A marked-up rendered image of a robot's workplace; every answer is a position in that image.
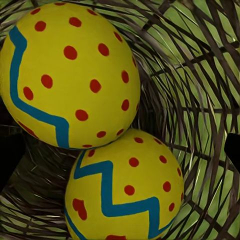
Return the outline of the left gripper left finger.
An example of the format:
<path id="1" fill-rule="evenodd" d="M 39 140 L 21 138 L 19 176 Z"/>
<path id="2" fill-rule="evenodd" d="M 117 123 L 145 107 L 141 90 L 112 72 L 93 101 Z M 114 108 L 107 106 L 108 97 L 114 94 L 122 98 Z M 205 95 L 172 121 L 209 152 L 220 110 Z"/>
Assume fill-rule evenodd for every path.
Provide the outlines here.
<path id="1" fill-rule="evenodd" d="M 0 138 L 0 193 L 26 152 L 26 144 L 21 133 Z"/>

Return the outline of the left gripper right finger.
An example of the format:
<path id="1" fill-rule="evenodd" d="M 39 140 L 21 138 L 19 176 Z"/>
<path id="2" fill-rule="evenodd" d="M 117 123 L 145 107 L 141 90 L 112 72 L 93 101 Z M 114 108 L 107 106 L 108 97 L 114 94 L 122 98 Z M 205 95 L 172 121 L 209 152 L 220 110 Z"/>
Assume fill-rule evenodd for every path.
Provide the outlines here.
<path id="1" fill-rule="evenodd" d="M 228 133 L 225 141 L 224 151 L 230 158 L 231 163 L 236 167 L 240 173 L 240 134 Z"/>

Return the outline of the wicker basket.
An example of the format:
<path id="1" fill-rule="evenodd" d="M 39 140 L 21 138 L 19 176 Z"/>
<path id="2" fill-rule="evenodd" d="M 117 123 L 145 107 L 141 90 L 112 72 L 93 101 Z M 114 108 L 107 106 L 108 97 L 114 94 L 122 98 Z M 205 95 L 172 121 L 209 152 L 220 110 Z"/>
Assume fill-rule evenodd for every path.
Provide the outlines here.
<path id="1" fill-rule="evenodd" d="M 46 3 L 45 1 L 42 0 L 31 0 L 33 7 L 28 7 L 24 9 L 19 9 L 21 8 L 25 3 L 27 3 L 29 0 L 12 0 L 8 5 L 6 5 L 4 8 L 0 9 L 0 33 L 8 32 L 10 29 L 7 29 L 11 25 L 14 25 L 17 23 L 24 15 L 26 15 L 28 12 L 34 10 L 35 8 L 39 7 L 38 2 L 41 3 Z M 96 8 L 106 10 L 106 11 L 112 11 L 115 12 L 116 14 L 120 15 L 120 17 L 112 16 L 105 14 L 103 12 L 99 13 L 101 16 L 103 16 L 106 19 L 116 21 L 118 23 L 124 23 L 128 24 L 130 27 L 132 27 L 136 33 L 133 32 L 128 32 L 117 25 L 113 25 L 118 32 L 121 32 L 122 35 L 126 37 L 126 42 L 128 43 L 130 48 L 133 48 L 132 53 L 134 55 L 134 59 L 136 60 L 136 64 L 139 70 L 139 77 L 140 77 L 140 86 L 142 88 L 142 91 L 144 93 L 144 96 L 149 103 L 151 110 L 148 111 L 145 102 L 140 96 L 141 103 L 139 103 L 139 108 L 137 110 L 137 116 L 138 116 L 138 129 L 140 130 L 140 124 L 142 125 L 142 130 L 146 131 L 147 133 L 155 136 L 158 138 L 161 142 L 163 142 L 166 147 L 170 149 L 171 152 L 173 152 L 174 149 L 178 149 L 179 153 L 176 157 L 176 160 L 179 161 L 180 153 L 181 151 L 185 151 L 185 156 L 181 164 L 179 165 L 181 168 L 181 172 L 183 177 L 186 175 L 186 172 L 188 171 L 188 176 L 186 181 L 184 182 L 184 193 L 183 193 L 183 203 L 181 206 L 183 207 L 185 204 L 190 204 L 192 206 L 192 210 L 190 211 L 189 215 L 186 216 L 176 227 L 173 227 L 173 223 L 171 224 L 171 228 L 167 235 L 161 239 L 159 237 L 156 240 L 167 240 L 172 233 L 176 231 L 176 229 L 184 222 L 182 228 L 180 229 L 177 237 L 175 240 L 183 240 L 190 232 L 190 236 L 188 237 L 187 240 L 192 240 L 193 237 L 195 236 L 196 232 L 198 231 L 199 227 L 203 223 L 204 220 L 206 220 L 210 226 L 207 229 L 207 231 L 202 235 L 200 240 L 207 240 L 209 235 L 211 234 L 211 231 L 213 228 L 215 228 L 218 231 L 218 236 L 215 240 L 240 240 L 240 232 L 238 233 L 237 237 L 234 238 L 228 230 L 232 226 L 233 222 L 237 218 L 237 216 L 240 213 L 240 199 L 238 199 L 238 193 L 239 193 L 239 187 L 240 187 L 240 173 L 234 166 L 234 164 L 231 163 L 231 160 L 228 156 L 226 156 L 225 161 L 220 160 L 220 155 L 221 155 L 221 148 L 222 148 L 222 143 L 223 143 L 223 137 L 224 137 L 224 131 L 225 131 L 225 136 L 228 136 L 228 128 L 227 128 L 227 114 L 232 114 L 232 122 L 231 122 L 231 128 L 230 132 L 233 133 L 235 132 L 236 134 L 239 134 L 238 130 L 238 115 L 240 115 L 240 106 L 237 103 L 236 99 L 234 98 L 233 94 L 231 93 L 228 78 L 229 77 L 230 81 L 232 82 L 233 86 L 237 90 L 238 94 L 240 95 L 240 82 L 238 81 L 237 77 L 235 76 L 233 70 L 231 69 L 230 65 L 228 64 L 226 58 L 224 57 L 223 53 L 229 52 L 231 55 L 233 61 L 235 62 L 237 68 L 240 71 L 240 53 L 238 52 L 238 48 L 240 48 L 240 21 L 239 17 L 236 11 L 235 4 L 237 4 L 240 7 L 240 0 L 220 0 L 222 7 L 215 1 L 215 0 L 206 0 L 206 3 L 208 5 L 209 11 L 211 13 L 211 17 L 209 17 L 204 11 L 202 11 L 197 5 L 194 4 L 193 0 L 177 0 L 180 4 L 184 5 L 190 11 L 192 12 L 193 17 L 195 18 L 196 22 L 194 22 L 191 18 L 189 18 L 186 14 L 184 14 L 181 10 L 179 10 L 175 5 L 176 0 L 163 0 L 162 4 L 158 4 L 154 1 L 151 0 L 139 0 L 141 1 L 145 6 L 147 6 L 151 12 L 154 12 L 154 15 L 151 15 L 148 13 L 148 9 L 143 9 L 140 8 L 139 6 L 135 5 L 134 3 L 128 1 L 128 0 L 123 0 L 127 4 L 119 3 L 116 0 L 92 0 L 93 4 L 86 3 L 86 2 L 81 2 L 82 0 L 59 0 L 63 3 L 74 3 L 78 5 L 84 5 L 84 6 L 89 6 L 92 8 L 93 11 L 95 11 Z M 98 6 L 96 5 L 97 3 L 102 4 L 103 6 Z M 159 5 L 159 8 L 157 9 L 153 4 Z M 14 8 L 18 6 L 16 9 L 14 9 L 12 12 L 6 13 L 9 11 L 11 8 Z M 125 9 L 127 12 L 120 11 L 116 8 L 113 8 L 111 6 L 116 6 L 116 7 L 121 7 Z M 172 22 L 172 20 L 168 20 L 164 14 L 166 11 L 170 8 L 173 7 L 176 9 L 179 13 L 184 15 L 186 18 L 188 18 L 190 21 L 192 21 L 194 24 L 196 24 L 200 29 L 202 30 L 202 33 L 204 34 L 206 40 L 208 41 L 209 45 L 207 45 L 205 42 L 202 40 L 198 39 L 195 37 L 193 32 L 190 30 L 190 33 L 181 28 L 180 26 L 176 25 L 175 23 Z M 138 12 L 140 12 L 144 18 L 148 19 L 148 22 L 146 22 L 144 19 L 142 19 L 141 16 L 136 15 L 129 9 L 135 9 Z M 12 14 L 19 13 L 19 12 L 24 12 L 22 15 L 20 15 L 18 18 L 15 20 L 7 21 L 4 22 L 5 20 L 8 19 Z M 220 11 L 222 14 L 224 14 L 230 24 L 232 25 L 232 28 L 235 32 L 235 35 L 237 37 L 237 40 L 233 36 L 231 36 L 224 28 L 221 22 L 221 19 L 219 17 L 218 11 Z M 143 22 L 145 22 L 145 25 L 141 27 L 138 25 L 136 22 L 134 22 L 129 16 L 127 15 L 132 15 Z M 162 18 L 164 21 L 172 25 L 173 27 L 176 28 L 178 32 L 182 32 L 192 40 L 194 40 L 199 48 L 202 51 L 202 55 L 199 57 L 196 57 L 195 54 L 193 53 L 193 50 L 197 51 L 195 48 L 193 48 L 190 44 L 188 44 L 185 39 L 182 37 L 180 34 L 180 37 L 174 33 L 171 29 L 169 29 L 167 26 L 165 26 L 160 18 Z M 214 25 L 218 31 L 218 34 L 220 36 L 222 44 L 217 41 L 213 35 L 211 34 L 209 28 L 207 27 L 205 21 L 208 21 L 210 24 Z M 163 32 L 155 28 L 154 24 L 158 25 L 159 27 L 163 28 L 169 35 L 165 35 Z M 169 39 L 171 42 L 175 44 L 177 47 L 178 51 L 180 52 L 181 56 L 183 57 L 184 61 L 180 62 L 178 60 L 177 64 L 172 64 L 171 61 L 169 60 L 169 57 L 165 54 L 163 49 L 160 47 L 160 45 L 157 43 L 156 39 L 151 35 L 151 33 L 148 31 L 151 27 L 156 29 L 160 35 L 165 36 L 167 39 Z M 230 36 L 233 38 L 233 42 L 229 43 L 227 40 L 226 35 Z M 172 37 L 176 37 L 183 43 L 187 45 L 189 50 L 187 50 L 185 47 L 182 45 L 178 44 L 175 39 Z M 3 47 L 4 40 L 6 38 L 0 39 L 0 51 Z M 144 39 L 148 44 L 150 44 L 153 48 L 153 50 L 148 47 L 141 39 Z M 152 55 L 149 56 L 147 53 L 142 51 L 137 45 L 140 45 L 144 49 L 150 52 Z M 221 76 L 220 72 L 216 68 L 214 57 L 217 57 L 218 61 L 220 62 L 221 66 L 224 69 L 225 73 L 225 78 L 226 78 L 226 83 Z M 158 64 L 161 68 L 158 71 L 156 71 L 153 68 L 153 65 L 148 61 L 148 59 L 152 60 L 156 64 Z M 211 69 L 213 70 L 217 82 L 217 87 L 212 81 L 211 77 L 208 75 L 204 67 L 202 66 L 201 61 L 207 60 L 209 63 Z M 211 88 L 213 89 L 216 97 L 218 98 L 222 109 L 214 109 L 214 103 L 207 91 L 207 88 L 205 86 L 204 78 L 201 80 L 198 72 L 197 72 L 197 67 L 196 63 L 201 68 L 202 71 L 202 76 L 205 76 L 206 79 L 208 80 Z M 151 69 L 152 74 L 149 74 L 148 67 Z M 196 97 L 193 95 L 190 84 L 188 81 L 188 77 L 190 75 L 186 71 L 185 67 L 188 66 L 192 73 L 194 74 L 195 78 L 195 87 L 197 88 L 198 92 L 198 98 L 199 101 L 196 99 Z M 185 77 L 186 77 L 186 83 L 180 76 L 180 73 L 177 72 L 176 69 L 184 69 Z M 176 80 L 173 70 L 177 72 L 177 74 L 180 77 L 181 84 L 184 84 L 189 92 L 189 97 L 190 97 L 190 104 L 188 103 L 188 99 L 186 97 L 184 88 L 181 88 L 178 81 Z M 162 75 L 165 73 L 165 77 L 168 83 L 168 87 L 164 84 Z M 160 84 L 162 93 L 160 92 L 158 86 L 156 85 L 154 79 L 152 78 L 153 76 L 157 76 L 157 81 Z M 176 103 L 174 102 L 174 96 L 171 93 L 170 85 L 171 84 L 176 97 L 177 97 L 177 107 Z M 177 92 L 177 88 L 182 92 L 184 95 L 185 99 L 185 104 L 186 107 L 183 107 Z M 202 86 L 203 90 L 206 93 L 206 98 L 207 102 L 205 101 L 204 97 L 201 94 L 201 88 Z M 227 97 L 230 100 L 230 106 L 231 108 L 228 108 L 228 105 L 226 104 L 224 98 L 222 97 L 222 91 L 221 87 L 225 91 Z M 2 97 L 0 97 L 0 102 L 2 100 Z M 170 116 L 171 116 L 171 129 L 170 129 L 170 122 L 169 122 L 169 113 L 168 110 L 170 111 Z M 29 183 L 26 181 L 46 190 L 46 192 L 51 192 L 55 194 L 60 194 L 65 196 L 66 188 L 59 184 L 67 185 L 68 182 L 68 176 L 70 175 L 71 168 L 61 168 L 62 165 L 65 165 L 64 162 L 67 163 L 72 163 L 74 164 L 77 157 L 80 154 L 80 150 L 77 151 L 70 151 L 70 149 L 66 148 L 60 148 L 55 147 L 54 149 L 50 144 L 47 144 L 51 149 L 52 152 L 47 156 L 43 157 L 42 156 L 42 161 L 48 162 L 51 165 L 47 164 L 47 167 L 49 167 L 52 171 L 50 172 L 49 170 L 43 168 L 39 164 L 36 164 L 36 161 L 34 159 L 33 153 L 35 153 L 31 147 L 36 147 L 37 150 L 40 152 L 40 149 L 43 149 L 46 153 L 47 150 L 45 148 L 45 145 L 43 145 L 45 142 L 42 140 L 39 140 L 39 143 L 37 142 L 37 138 L 33 137 L 33 145 L 30 145 L 30 139 L 31 136 L 30 134 L 27 134 L 27 132 L 20 127 L 15 120 L 13 120 L 12 116 L 10 113 L 7 113 L 7 108 L 4 105 L 4 102 L 2 100 L 2 106 L 0 106 L 0 139 L 10 136 L 11 135 L 11 128 L 14 127 L 14 134 L 21 133 L 23 135 L 24 141 L 25 141 L 25 146 L 26 146 L 26 152 L 24 156 L 34 165 L 34 169 L 40 167 L 42 170 L 39 170 L 44 176 L 40 176 L 31 170 L 27 172 L 26 175 L 21 173 L 18 167 L 16 167 L 15 172 L 19 176 L 19 180 L 13 181 L 11 178 L 9 178 L 8 182 L 6 183 L 5 187 L 3 188 L 2 192 L 0 193 L 0 199 L 2 199 L 4 202 L 7 204 L 16 206 L 19 208 L 19 210 L 16 210 L 16 212 L 19 212 L 23 215 L 26 215 L 30 217 L 30 220 L 19 217 L 18 215 L 13 215 L 4 211 L 0 210 L 0 215 L 2 215 L 8 222 L 0 220 L 0 237 L 3 237 L 8 240 L 57 240 L 55 238 L 47 238 L 47 237 L 66 237 L 66 240 L 69 240 L 71 238 L 71 235 L 69 233 L 68 227 L 67 227 L 67 222 L 66 222 L 66 216 L 65 216 L 65 205 L 60 204 L 54 200 L 64 200 L 63 198 L 55 198 L 55 197 L 47 197 L 43 193 L 39 192 L 37 189 L 35 189 L 33 186 L 31 186 Z M 184 116 L 184 111 L 187 111 L 188 115 L 188 120 L 189 120 L 189 125 L 188 127 L 190 128 L 191 131 L 191 137 L 192 137 L 192 142 L 190 144 L 189 140 L 189 129 L 187 132 L 187 126 L 186 126 L 186 121 L 185 121 L 185 116 Z M 151 112 L 154 112 L 154 118 L 153 118 L 153 131 L 152 131 L 152 124 L 151 124 Z M 176 122 L 174 125 L 174 114 L 176 112 Z M 192 124 L 192 118 L 191 118 L 191 113 L 193 112 L 194 116 L 194 126 Z M 200 138 L 200 131 L 199 131 L 199 124 L 198 124 L 198 118 L 199 118 L 199 112 L 202 112 L 202 116 L 204 119 L 204 129 L 205 126 L 207 126 L 207 113 L 209 113 L 209 118 L 210 118 L 210 125 L 211 125 L 211 142 L 210 142 L 210 150 L 209 150 L 209 155 L 202 153 L 202 141 Z M 220 126 L 219 126 L 219 132 L 217 131 L 217 125 L 216 125 L 216 119 L 215 119 L 215 113 L 221 114 L 221 119 L 220 119 Z M 146 129 L 144 125 L 144 114 L 147 114 L 147 121 L 146 121 Z M 157 123 L 157 131 L 155 134 L 155 125 Z M 179 145 L 175 143 L 176 140 L 176 130 L 177 130 L 177 123 L 178 123 L 178 141 Z M 133 119 L 132 122 L 132 128 L 137 129 L 137 122 L 136 118 Z M 187 146 L 181 145 L 182 141 L 182 135 L 183 131 L 185 133 L 186 141 L 187 141 Z M 166 137 L 167 133 L 169 132 L 169 142 L 166 142 Z M 200 145 L 200 151 L 197 149 L 196 145 L 196 135 L 198 135 L 198 140 L 199 140 L 199 145 Z M 212 144 L 214 146 L 214 153 L 213 156 L 211 156 L 211 150 L 212 150 Z M 53 164 L 51 161 L 47 160 L 47 158 L 51 157 L 52 160 L 54 160 L 56 163 L 58 163 L 51 155 L 56 153 L 61 159 L 62 163 L 60 164 L 60 167 L 56 166 Z M 188 165 L 185 167 L 185 160 L 186 160 L 186 155 L 190 153 L 190 161 Z M 191 164 L 195 156 L 198 157 L 197 161 L 195 162 L 192 170 L 191 169 Z M 197 172 L 198 172 L 198 166 L 200 162 L 200 158 L 203 160 L 207 160 L 207 166 L 206 166 L 206 171 L 203 179 L 203 183 L 201 186 L 201 189 L 199 191 L 198 197 L 196 202 L 192 200 L 193 197 L 193 192 L 196 186 L 196 177 L 197 177 Z M 213 191 L 214 185 L 215 185 L 215 180 L 216 180 L 216 175 L 218 171 L 218 166 L 221 166 L 224 168 L 223 175 L 220 178 L 220 181 L 218 182 L 215 190 Z M 222 205 L 220 206 L 221 202 L 221 196 L 222 196 L 222 191 L 223 191 L 223 185 L 224 185 L 224 180 L 227 174 L 227 171 L 230 170 L 233 172 L 233 180 L 232 180 L 232 185 L 229 193 L 227 194 L 226 198 L 224 199 Z M 28 174 L 34 174 L 43 181 L 47 182 L 50 184 L 49 187 L 45 187 L 39 182 L 34 181 L 33 179 L 27 177 Z M 200 207 L 200 201 L 203 193 L 203 189 L 208 182 L 209 178 L 211 176 L 210 180 L 210 187 L 209 187 L 209 193 L 208 193 L 208 199 L 207 199 L 207 205 L 205 209 L 202 209 Z M 20 184 L 18 184 L 19 181 L 25 182 L 29 187 L 26 188 Z M 191 185 L 193 181 L 193 187 L 188 195 L 185 195 L 186 191 L 188 190 L 189 186 Z M 209 208 L 211 206 L 211 203 L 216 195 L 216 192 L 218 191 L 218 188 L 221 184 L 221 189 L 220 189 L 220 195 L 219 195 L 219 207 L 218 207 L 218 212 L 214 218 L 212 218 L 209 214 Z M 19 185 L 22 188 L 30 191 L 34 195 L 38 196 L 41 198 L 43 201 L 36 201 L 35 199 L 31 198 L 21 190 L 15 187 L 15 185 Z M 58 186 L 59 188 L 51 188 L 51 185 Z M 28 199 L 30 199 L 32 202 L 35 203 L 35 205 L 30 204 L 28 201 L 26 201 L 20 194 L 21 192 L 24 196 L 26 196 Z M 220 213 L 228 199 L 229 199 L 229 204 L 228 204 L 228 212 L 227 212 L 227 219 L 224 224 L 224 226 L 221 226 L 217 220 L 220 216 Z M 194 212 L 197 211 L 200 214 L 200 218 L 192 225 L 190 228 L 185 231 L 182 235 L 181 232 L 183 231 L 188 219 L 190 218 L 190 215 Z M 27 224 L 27 227 L 22 227 L 15 225 L 8 217 L 13 218 L 15 220 L 18 220 L 20 222 L 23 222 Z M 35 219 L 36 221 L 41 221 L 46 224 L 39 225 L 35 222 L 32 222 L 31 220 Z M 3 225 L 14 228 L 16 230 L 21 231 L 21 233 L 14 233 L 8 231 Z M 50 230 L 46 227 L 50 228 L 59 228 L 62 230 L 65 230 L 65 232 L 55 232 L 53 230 Z"/>

